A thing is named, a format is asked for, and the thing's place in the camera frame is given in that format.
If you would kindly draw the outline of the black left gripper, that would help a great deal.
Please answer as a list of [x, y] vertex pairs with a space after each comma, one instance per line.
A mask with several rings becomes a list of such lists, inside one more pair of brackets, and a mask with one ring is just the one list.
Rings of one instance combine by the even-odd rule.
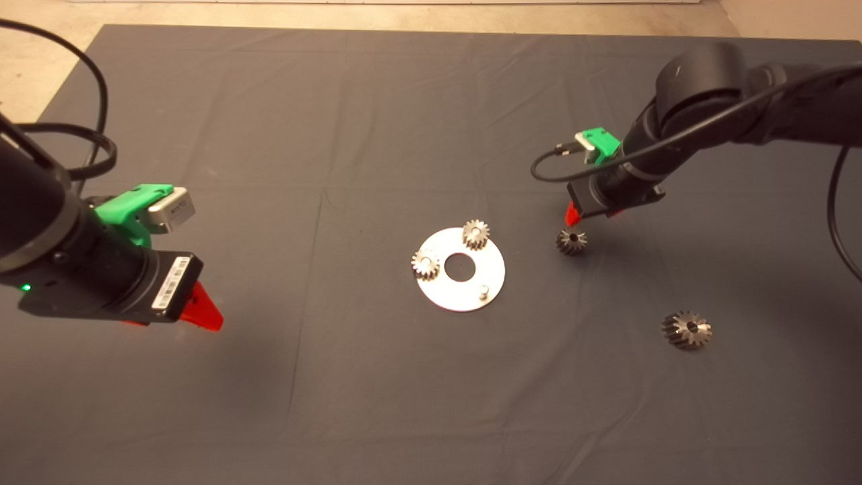
[[60, 243], [18, 269], [18, 309], [37, 317], [150, 323], [190, 323], [219, 332], [224, 316], [198, 282], [203, 262], [188, 251], [134, 245], [102, 224], [85, 203]]

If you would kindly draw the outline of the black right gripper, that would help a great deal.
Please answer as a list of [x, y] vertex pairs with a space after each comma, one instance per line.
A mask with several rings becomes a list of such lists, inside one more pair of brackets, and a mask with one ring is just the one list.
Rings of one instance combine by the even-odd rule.
[[665, 196], [660, 185], [667, 174], [649, 174], [634, 165], [601, 169], [597, 174], [579, 177], [567, 183], [570, 200], [564, 213], [566, 227], [582, 219], [616, 217], [626, 209], [652, 205]]

